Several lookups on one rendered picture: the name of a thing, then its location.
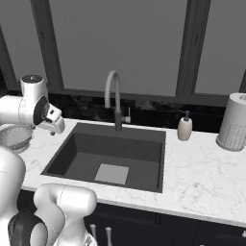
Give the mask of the beige soap dispenser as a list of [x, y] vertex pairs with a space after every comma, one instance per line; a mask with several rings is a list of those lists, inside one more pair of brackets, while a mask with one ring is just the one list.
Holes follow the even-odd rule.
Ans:
[[184, 112], [184, 117], [179, 121], [177, 128], [177, 137], [181, 141], [188, 141], [192, 132], [193, 122], [189, 117], [189, 111]]

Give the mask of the metal mesh colander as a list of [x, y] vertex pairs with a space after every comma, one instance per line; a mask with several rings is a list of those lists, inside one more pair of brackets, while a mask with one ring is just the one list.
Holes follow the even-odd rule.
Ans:
[[16, 153], [25, 151], [33, 138], [33, 129], [30, 126], [7, 124], [0, 127], [0, 146]]

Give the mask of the grey curved sink faucet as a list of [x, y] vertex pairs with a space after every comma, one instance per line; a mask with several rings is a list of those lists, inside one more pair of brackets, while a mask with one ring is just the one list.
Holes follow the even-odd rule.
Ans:
[[115, 70], [112, 70], [108, 75], [105, 86], [105, 108], [111, 107], [111, 84], [115, 87], [115, 111], [114, 111], [114, 123], [115, 129], [119, 132], [122, 130], [122, 111], [120, 108], [120, 80], [119, 75]]

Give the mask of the dark framed window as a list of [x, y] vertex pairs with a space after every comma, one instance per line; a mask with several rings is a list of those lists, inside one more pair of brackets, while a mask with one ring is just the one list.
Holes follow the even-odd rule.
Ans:
[[0, 0], [6, 87], [26, 74], [52, 94], [223, 107], [246, 92], [246, 0]]

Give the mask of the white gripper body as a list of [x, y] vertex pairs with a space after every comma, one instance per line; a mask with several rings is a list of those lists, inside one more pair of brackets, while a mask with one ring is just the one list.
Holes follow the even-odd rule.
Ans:
[[43, 130], [47, 130], [51, 135], [62, 134], [65, 129], [64, 120], [62, 117], [59, 117], [58, 120], [54, 123], [42, 122], [39, 124], [39, 127]]

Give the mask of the white paper towel roll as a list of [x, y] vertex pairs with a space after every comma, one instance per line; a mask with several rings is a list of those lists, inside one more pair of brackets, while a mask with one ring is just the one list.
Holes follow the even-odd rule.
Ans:
[[216, 143], [221, 148], [239, 152], [246, 146], [246, 93], [229, 96]]

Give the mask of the dark grey sink basin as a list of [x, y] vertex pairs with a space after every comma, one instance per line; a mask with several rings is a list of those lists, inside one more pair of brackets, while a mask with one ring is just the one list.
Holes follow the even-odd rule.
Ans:
[[78, 123], [44, 176], [162, 192], [166, 133]]

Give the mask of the dark cupboard door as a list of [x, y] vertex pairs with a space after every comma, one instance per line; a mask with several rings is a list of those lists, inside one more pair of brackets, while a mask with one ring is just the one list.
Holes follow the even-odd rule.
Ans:
[[245, 228], [200, 221], [192, 246], [246, 246]]
[[99, 206], [113, 246], [192, 246], [198, 222], [181, 216]]
[[86, 216], [84, 220], [85, 220], [86, 229], [90, 234], [92, 233], [90, 226], [91, 225], [95, 226], [96, 234], [94, 234], [93, 237], [96, 239], [98, 246], [103, 246], [102, 234], [101, 234], [101, 218], [97, 214], [92, 213], [91, 215]]

